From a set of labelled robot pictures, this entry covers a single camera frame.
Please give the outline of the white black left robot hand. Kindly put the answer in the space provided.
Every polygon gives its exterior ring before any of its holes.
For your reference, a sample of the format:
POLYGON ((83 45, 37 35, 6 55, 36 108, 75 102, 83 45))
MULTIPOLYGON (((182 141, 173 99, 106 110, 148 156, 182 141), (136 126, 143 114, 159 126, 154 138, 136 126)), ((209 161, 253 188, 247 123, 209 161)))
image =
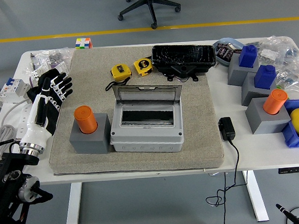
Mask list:
POLYGON ((33 105, 27 119, 27 132, 19 144, 22 153, 43 153, 47 140, 55 133, 61 106, 71 93, 72 78, 57 69, 45 72, 38 85, 28 90, 33 105))

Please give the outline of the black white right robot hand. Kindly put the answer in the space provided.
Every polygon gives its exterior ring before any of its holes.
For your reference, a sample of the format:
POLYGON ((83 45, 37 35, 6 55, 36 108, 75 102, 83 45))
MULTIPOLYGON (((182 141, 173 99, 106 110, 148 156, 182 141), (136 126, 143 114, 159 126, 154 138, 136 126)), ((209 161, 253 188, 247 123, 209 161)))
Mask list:
POLYGON ((299 215, 296 216, 293 214, 295 210, 299 209, 299 206, 291 208, 291 210, 286 210, 280 204, 276 204, 276 207, 279 211, 281 211, 285 215, 285 224, 299 224, 299 215))

